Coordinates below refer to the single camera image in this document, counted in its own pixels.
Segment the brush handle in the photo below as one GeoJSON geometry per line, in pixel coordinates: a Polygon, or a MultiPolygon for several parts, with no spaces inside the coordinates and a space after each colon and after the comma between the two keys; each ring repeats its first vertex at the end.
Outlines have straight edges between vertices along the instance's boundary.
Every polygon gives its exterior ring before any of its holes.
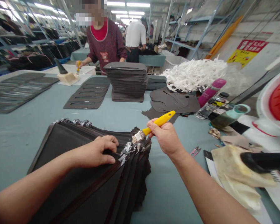
{"type": "MultiPolygon", "coordinates": [[[[157,126],[160,127],[160,126],[162,126],[163,124],[165,124],[167,121],[169,121],[170,118],[172,118],[174,115],[175,115],[175,111],[174,111],[174,110],[173,110],[173,111],[170,111],[170,112],[164,114],[163,116],[160,116],[157,120],[155,120],[154,123],[155,123],[157,126]]],[[[143,133],[144,133],[146,136],[151,132],[150,128],[145,128],[145,129],[143,129],[142,131],[143,131],[143,133]]]]}
{"type": "Polygon", "coordinates": [[[77,68],[77,71],[80,71],[79,67],[81,65],[81,61],[78,61],[78,68],[77,68]]]}

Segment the white cloth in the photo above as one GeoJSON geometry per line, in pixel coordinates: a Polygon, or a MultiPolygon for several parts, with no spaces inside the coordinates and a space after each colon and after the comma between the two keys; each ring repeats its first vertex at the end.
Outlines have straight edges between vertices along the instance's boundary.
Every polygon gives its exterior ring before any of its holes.
{"type": "Polygon", "coordinates": [[[128,26],[125,45],[127,47],[138,47],[140,41],[142,44],[146,44],[146,29],[141,20],[138,20],[137,22],[131,22],[128,26]]]}

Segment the woman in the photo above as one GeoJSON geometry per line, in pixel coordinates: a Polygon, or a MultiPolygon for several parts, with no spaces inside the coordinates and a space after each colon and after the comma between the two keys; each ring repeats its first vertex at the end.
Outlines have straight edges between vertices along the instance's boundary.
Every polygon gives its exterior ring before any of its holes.
{"type": "Polygon", "coordinates": [[[100,70],[105,75],[104,66],[110,62],[124,62],[127,58],[127,51],[119,27],[104,17],[104,2],[98,0],[95,4],[86,4],[85,9],[94,18],[94,21],[86,30],[90,53],[81,62],[79,68],[90,62],[99,61],[100,70]]]}

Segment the plastic bottle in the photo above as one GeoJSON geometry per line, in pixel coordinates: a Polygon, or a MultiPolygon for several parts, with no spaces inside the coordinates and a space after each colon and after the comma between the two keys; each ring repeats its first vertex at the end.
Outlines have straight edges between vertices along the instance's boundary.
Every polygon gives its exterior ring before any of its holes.
{"type": "Polygon", "coordinates": [[[232,110],[226,111],[212,120],[210,125],[216,129],[223,129],[235,122],[241,115],[250,112],[250,110],[251,108],[246,104],[236,105],[232,110]]]}
{"type": "Polygon", "coordinates": [[[222,92],[218,96],[211,98],[197,113],[198,119],[206,119],[215,109],[219,108],[226,102],[226,98],[229,97],[228,93],[222,92]]]}
{"type": "Polygon", "coordinates": [[[225,84],[225,79],[216,79],[199,97],[198,102],[200,104],[200,108],[202,108],[206,102],[208,102],[209,99],[212,98],[225,84]]]}

